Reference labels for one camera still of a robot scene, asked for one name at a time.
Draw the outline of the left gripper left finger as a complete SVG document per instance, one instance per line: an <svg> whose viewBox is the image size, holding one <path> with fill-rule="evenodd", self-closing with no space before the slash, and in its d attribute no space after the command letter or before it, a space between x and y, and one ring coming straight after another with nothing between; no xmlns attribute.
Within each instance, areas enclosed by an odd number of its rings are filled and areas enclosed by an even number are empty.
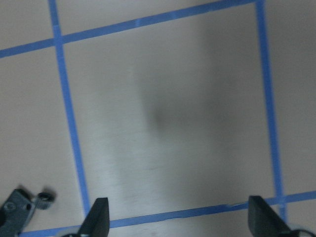
<svg viewBox="0 0 316 237"><path fill-rule="evenodd" d="M107 197L97 198L78 230L79 237L107 237L110 230Z"/></svg>

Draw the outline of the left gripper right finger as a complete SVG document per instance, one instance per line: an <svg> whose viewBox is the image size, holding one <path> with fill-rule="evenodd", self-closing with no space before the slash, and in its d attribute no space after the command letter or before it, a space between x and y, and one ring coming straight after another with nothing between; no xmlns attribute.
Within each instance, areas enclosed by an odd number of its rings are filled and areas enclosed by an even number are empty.
<svg viewBox="0 0 316 237"><path fill-rule="evenodd" d="M283 237L289 227L261 196L248 198L248 227L253 237Z"/></svg>

